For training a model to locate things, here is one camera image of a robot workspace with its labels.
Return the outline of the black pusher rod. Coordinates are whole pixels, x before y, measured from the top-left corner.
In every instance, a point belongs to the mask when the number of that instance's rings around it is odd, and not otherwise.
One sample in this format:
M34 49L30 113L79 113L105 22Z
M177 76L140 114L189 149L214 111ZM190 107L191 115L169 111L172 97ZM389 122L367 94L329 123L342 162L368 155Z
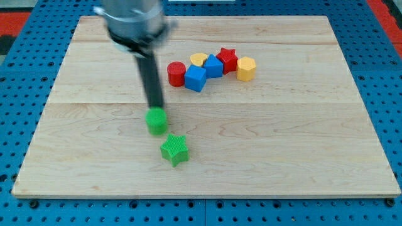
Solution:
M136 56L135 59L148 106L163 108L165 102L155 55L151 53L150 55Z

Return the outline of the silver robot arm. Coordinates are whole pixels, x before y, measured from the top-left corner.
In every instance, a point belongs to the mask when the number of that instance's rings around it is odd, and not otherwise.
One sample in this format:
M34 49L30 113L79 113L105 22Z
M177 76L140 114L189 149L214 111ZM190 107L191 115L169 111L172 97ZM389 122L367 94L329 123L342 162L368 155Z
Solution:
M164 107L155 49L177 27L166 18L160 0L102 0L94 13L106 22L110 39L133 55L149 107Z

